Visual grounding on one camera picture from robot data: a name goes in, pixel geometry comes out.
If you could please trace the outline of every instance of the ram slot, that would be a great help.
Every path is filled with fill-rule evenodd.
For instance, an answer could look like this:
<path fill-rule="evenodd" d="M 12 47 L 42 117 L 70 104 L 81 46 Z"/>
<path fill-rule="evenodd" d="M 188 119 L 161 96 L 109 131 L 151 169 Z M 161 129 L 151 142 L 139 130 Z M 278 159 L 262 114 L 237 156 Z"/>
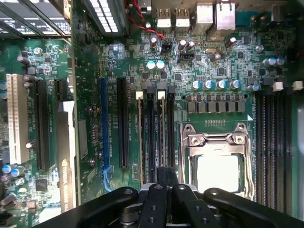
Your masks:
<path fill-rule="evenodd" d="M 167 99 L 167 137 L 168 137 L 168 166 L 175 167 L 174 151 L 174 99 L 175 87 L 170 86 Z"/>
<path fill-rule="evenodd" d="M 165 91 L 159 91 L 157 95 L 157 119 L 158 119 L 158 166 L 166 165 L 165 156 Z"/>
<path fill-rule="evenodd" d="M 267 206 L 275 208 L 275 115 L 274 115 L 274 96 L 265 96 L 265 124 L 264 139 L 266 141 L 266 198 Z"/>
<path fill-rule="evenodd" d="M 147 107 L 148 107 L 148 155 L 149 155 L 149 182 L 156 182 L 155 165 L 155 108 L 153 87 L 147 88 Z"/>
<path fill-rule="evenodd" d="M 283 94 L 275 95 L 275 209 L 284 212 L 284 119 Z"/>
<path fill-rule="evenodd" d="M 27 90 L 21 75 L 6 74 L 7 105 L 9 124 L 9 161 L 21 164 L 29 160 L 29 141 Z"/>
<path fill-rule="evenodd" d="M 264 96 L 262 91 L 256 96 L 256 200 L 259 204 L 266 205 L 266 173 L 264 155 Z"/>
<path fill-rule="evenodd" d="M 48 96 L 47 83 L 34 81 L 34 110 L 36 130 L 37 169 L 48 170 L 50 167 L 50 151 L 48 143 Z"/>
<path fill-rule="evenodd" d="M 128 125 L 128 93 L 125 77 L 117 79 L 117 114 L 119 139 L 119 166 L 129 166 L 129 125 Z"/>
<path fill-rule="evenodd" d="M 284 143 L 284 212 L 292 215 L 292 95 L 285 95 L 284 110 L 284 129 L 285 129 L 285 143 Z"/>

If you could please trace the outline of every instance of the pcie slot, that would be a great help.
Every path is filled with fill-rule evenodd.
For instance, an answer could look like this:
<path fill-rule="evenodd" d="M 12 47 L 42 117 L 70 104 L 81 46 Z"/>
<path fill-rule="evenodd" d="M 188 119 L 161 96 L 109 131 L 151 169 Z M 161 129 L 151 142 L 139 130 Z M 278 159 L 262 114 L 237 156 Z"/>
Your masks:
<path fill-rule="evenodd" d="M 167 99 L 167 127 L 168 127 L 168 166 L 175 167 L 174 151 L 174 99 L 175 87 L 170 86 Z"/>
<path fill-rule="evenodd" d="M 284 212 L 284 117 L 283 117 L 283 95 L 278 93 L 274 97 L 275 107 L 275 209 Z"/>
<path fill-rule="evenodd" d="M 149 155 L 149 182 L 156 182 L 155 166 L 155 108 L 154 91 L 152 87 L 147 88 L 147 107 L 148 107 L 148 155 Z"/>
<path fill-rule="evenodd" d="M 36 156 L 38 170 L 48 170 L 50 167 L 47 98 L 47 83 L 43 80 L 35 80 L 34 110 L 36 130 Z"/>
<path fill-rule="evenodd" d="M 285 95 L 284 110 L 284 129 L 285 129 L 285 143 L 284 143 L 284 212 L 292 215 L 292 95 Z"/>
<path fill-rule="evenodd" d="M 264 155 L 264 96 L 262 92 L 256 94 L 256 200 L 266 205 L 266 168 Z"/>
<path fill-rule="evenodd" d="M 11 164 L 21 164 L 29 160 L 27 90 L 21 75 L 6 74 L 7 105 L 9 122 L 9 160 Z"/>
<path fill-rule="evenodd" d="M 127 80 L 125 77 L 117 79 L 117 114 L 118 114 L 118 139 L 119 139 L 119 166 L 129 166 L 129 126 L 128 126 L 128 94 Z"/>

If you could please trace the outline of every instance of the motherboard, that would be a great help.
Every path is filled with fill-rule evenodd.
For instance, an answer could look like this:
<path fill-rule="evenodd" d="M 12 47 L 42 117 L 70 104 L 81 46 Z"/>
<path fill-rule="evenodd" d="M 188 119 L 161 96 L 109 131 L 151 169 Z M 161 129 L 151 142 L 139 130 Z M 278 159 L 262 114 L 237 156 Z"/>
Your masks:
<path fill-rule="evenodd" d="M 3 227 L 140 190 L 157 167 L 201 193 L 217 187 L 297 216 L 303 81 L 292 19 L 268 26 L 271 12 L 235 11 L 219 38 L 184 28 L 185 9 L 170 15 L 181 20 L 173 32 L 162 21 L 170 10 L 143 17 L 128 4 L 144 27 L 108 38 L 84 1 L 71 7 L 71 39 L 0 43 L 0 210 L 12 215 Z"/>

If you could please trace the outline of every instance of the black pcie slot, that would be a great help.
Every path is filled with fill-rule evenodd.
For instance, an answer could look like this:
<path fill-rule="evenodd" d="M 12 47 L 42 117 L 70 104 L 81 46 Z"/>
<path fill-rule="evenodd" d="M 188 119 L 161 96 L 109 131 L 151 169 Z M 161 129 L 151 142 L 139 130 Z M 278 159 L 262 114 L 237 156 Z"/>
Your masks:
<path fill-rule="evenodd" d="M 158 166 L 164 166 L 164 151 L 163 151 L 163 135 L 164 132 L 162 130 L 163 127 L 163 113 L 162 113 L 162 101 L 163 100 L 157 100 L 157 119 L 158 119 Z"/>
<path fill-rule="evenodd" d="M 256 94 L 256 200 L 259 204 L 266 205 L 266 173 L 264 155 L 264 95 Z"/>
<path fill-rule="evenodd" d="M 175 88 L 169 87 L 167 99 L 167 128 L 168 128 L 168 166 L 175 166 L 175 152 L 174 152 L 174 99 Z"/>
<path fill-rule="evenodd" d="M 285 129 L 285 143 L 284 143 L 284 212 L 292 215 L 292 95 L 285 95 L 284 110 L 284 129 Z"/>
<path fill-rule="evenodd" d="M 48 96 L 47 83 L 43 80 L 34 81 L 34 110 L 36 131 L 37 169 L 48 170 L 50 152 L 48 143 Z"/>
<path fill-rule="evenodd" d="M 129 126 L 128 126 L 128 96 L 127 80 L 125 77 L 117 79 L 117 114 L 118 114 L 118 148 L 119 166 L 129 166 Z"/>
<path fill-rule="evenodd" d="M 275 107 L 275 209 L 284 212 L 284 117 L 283 95 L 278 93 L 274 96 Z"/>
<path fill-rule="evenodd" d="M 148 106 L 148 155 L 149 155 L 149 182 L 156 182 L 155 166 L 155 109 L 154 109 L 154 92 L 153 89 L 147 89 L 147 106 Z"/>

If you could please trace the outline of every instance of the solid capacitor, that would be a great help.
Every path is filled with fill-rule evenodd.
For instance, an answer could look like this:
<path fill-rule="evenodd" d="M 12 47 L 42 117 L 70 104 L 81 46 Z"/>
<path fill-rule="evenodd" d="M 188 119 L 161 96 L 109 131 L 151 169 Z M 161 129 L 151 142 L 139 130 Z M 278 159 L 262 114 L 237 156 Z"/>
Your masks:
<path fill-rule="evenodd" d="M 213 82 L 211 80 L 207 80 L 204 85 L 204 89 L 211 89 L 213 87 Z"/>
<path fill-rule="evenodd" d="M 23 166 L 18 166 L 16 168 L 14 168 L 10 172 L 10 174 L 12 175 L 12 177 L 18 177 L 18 176 L 24 174 L 24 172 L 25 172 L 25 168 Z"/>
<path fill-rule="evenodd" d="M 148 63 L 147 63 L 147 68 L 148 68 L 148 70 L 154 70 L 154 68 L 155 68 L 155 63 L 153 62 L 153 61 L 149 61 Z"/>
<path fill-rule="evenodd" d="M 231 89 L 238 89 L 240 86 L 241 86 L 241 83 L 238 80 L 234 80 L 234 81 L 230 82 Z"/>
<path fill-rule="evenodd" d="M 8 195 L 7 197 L 5 197 L 3 200 L 0 201 L 0 205 L 6 206 L 9 203 L 11 203 L 12 201 L 14 201 L 15 199 L 16 199 L 16 195 L 14 193 L 11 193 L 10 195 Z"/>
<path fill-rule="evenodd" d="M 26 66 L 28 66 L 30 64 L 30 60 L 26 57 L 23 57 L 23 56 L 18 56 L 17 61 L 26 65 Z"/>
<path fill-rule="evenodd" d="M 156 68 L 157 68 L 158 70 L 163 70 L 163 69 L 165 68 L 165 63 L 164 63 L 162 60 L 158 60 L 158 61 L 156 62 Z"/>
<path fill-rule="evenodd" d="M 220 80 L 219 82 L 217 82 L 216 87 L 217 87 L 217 89 L 225 89 L 226 81 Z"/>
<path fill-rule="evenodd" d="M 195 90 L 199 89 L 201 87 L 201 82 L 196 80 L 196 81 L 192 82 L 191 87 L 192 87 L 192 89 L 195 89 Z"/>

